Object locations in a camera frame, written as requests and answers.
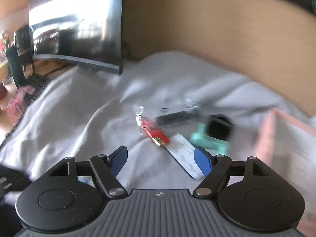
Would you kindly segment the teal plastic funnel tool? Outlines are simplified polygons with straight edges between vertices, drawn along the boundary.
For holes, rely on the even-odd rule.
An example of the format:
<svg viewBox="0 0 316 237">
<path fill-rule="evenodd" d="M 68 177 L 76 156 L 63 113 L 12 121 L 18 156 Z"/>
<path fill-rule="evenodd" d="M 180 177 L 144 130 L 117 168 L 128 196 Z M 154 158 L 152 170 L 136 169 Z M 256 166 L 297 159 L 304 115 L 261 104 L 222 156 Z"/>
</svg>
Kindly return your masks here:
<svg viewBox="0 0 316 237">
<path fill-rule="evenodd" d="M 205 124 L 199 124 L 197 131 L 191 134 L 190 142 L 194 146 L 201 146 L 204 149 L 215 150 L 216 154 L 220 155 L 227 155 L 230 149 L 230 144 L 227 141 L 219 140 L 207 135 Z"/>
</svg>

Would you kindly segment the black funnel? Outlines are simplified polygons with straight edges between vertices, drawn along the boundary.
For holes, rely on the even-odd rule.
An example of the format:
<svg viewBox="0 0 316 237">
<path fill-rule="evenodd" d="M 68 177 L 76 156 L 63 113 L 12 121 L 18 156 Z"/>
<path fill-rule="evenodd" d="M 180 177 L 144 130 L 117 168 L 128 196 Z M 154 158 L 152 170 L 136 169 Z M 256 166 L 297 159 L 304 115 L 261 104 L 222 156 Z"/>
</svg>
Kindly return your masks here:
<svg viewBox="0 0 316 237">
<path fill-rule="evenodd" d="M 206 133 L 215 139 L 227 141 L 234 124 L 225 115 L 210 115 Z"/>
</svg>

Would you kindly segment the black device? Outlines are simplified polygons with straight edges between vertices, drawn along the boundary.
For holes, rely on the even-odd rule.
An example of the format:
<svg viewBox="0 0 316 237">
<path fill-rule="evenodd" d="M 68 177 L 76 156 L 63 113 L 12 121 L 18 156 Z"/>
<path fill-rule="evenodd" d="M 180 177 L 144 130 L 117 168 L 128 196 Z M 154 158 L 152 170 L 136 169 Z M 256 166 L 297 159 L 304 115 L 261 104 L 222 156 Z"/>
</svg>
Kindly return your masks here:
<svg viewBox="0 0 316 237">
<path fill-rule="evenodd" d="M 186 100 L 179 104 L 164 104 L 158 109 L 155 122 L 158 126 L 167 126 L 199 118 L 199 116 L 200 105 L 192 100 Z"/>
</svg>

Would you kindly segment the red connector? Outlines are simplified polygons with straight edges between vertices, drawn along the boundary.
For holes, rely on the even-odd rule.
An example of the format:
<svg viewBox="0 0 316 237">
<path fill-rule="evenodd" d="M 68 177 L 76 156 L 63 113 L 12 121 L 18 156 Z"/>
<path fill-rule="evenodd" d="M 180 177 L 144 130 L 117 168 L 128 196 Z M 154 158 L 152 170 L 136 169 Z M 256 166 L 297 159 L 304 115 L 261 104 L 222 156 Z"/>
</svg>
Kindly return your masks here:
<svg viewBox="0 0 316 237">
<path fill-rule="evenodd" d="M 165 147 L 169 138 L 157 127 L 155 122 L 144 115 L 144 107 L 136 106 L 135 121 L 143 134 L 146 134 L 157 146 Z"/>
</svg>

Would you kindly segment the grey cloth table cover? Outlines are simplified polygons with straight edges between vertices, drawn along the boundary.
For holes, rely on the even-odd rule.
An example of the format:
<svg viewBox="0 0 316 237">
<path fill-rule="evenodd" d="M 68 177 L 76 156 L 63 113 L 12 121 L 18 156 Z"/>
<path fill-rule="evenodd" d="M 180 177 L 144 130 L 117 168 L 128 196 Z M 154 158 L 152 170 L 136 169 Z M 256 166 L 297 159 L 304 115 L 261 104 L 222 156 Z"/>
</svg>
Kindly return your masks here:
<svg viewBox="0 0 316 237">
<path fill-rule="evenodd" d="M 137 106 L 150 112 L 182 103 L 228 116 L 235 125 L 231 156 L 239 160 L 251 155 L 270 108 L 309 122 L 295 105 L 246 76 L 183 53 L 157 53 L 126 63 L 121 75 L 74 67 L 53 80 L 6 140 L 1 163 L 36 180 L 64 157 L 87 161 L 126 146 L 128 161 L 118 175 L 126 189 L 194 190 L 198 181 L 135 122 Z"/>
</svg>

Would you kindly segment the pink cardboard box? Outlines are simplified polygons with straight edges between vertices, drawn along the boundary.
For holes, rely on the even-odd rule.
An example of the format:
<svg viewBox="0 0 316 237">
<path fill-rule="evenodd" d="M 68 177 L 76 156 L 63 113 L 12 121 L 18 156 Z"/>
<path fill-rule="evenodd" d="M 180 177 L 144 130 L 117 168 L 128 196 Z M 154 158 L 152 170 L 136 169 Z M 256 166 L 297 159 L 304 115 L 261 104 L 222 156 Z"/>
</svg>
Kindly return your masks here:
<svg viewBox="0 0 316 237">
<path fill-rule="evenodd" d="M 315 232 L 315 127 L 273 108 L 261 125 L 255 156 L 302 194 L 299 228 Z"/>
</svg>

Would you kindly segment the curved monitor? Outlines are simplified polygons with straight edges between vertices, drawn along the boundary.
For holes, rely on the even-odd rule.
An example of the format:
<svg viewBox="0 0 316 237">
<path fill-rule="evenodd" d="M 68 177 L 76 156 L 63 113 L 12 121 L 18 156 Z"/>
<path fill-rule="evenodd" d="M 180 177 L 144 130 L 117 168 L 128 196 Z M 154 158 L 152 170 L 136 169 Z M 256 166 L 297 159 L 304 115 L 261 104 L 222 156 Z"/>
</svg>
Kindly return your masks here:
<svg viewBox="0 0 316 237">
<path fill-rule="evenodd" d="M 30 0 L 34 58 L 122 74 L 122 10 L 123 0 Z"/>
</svg>

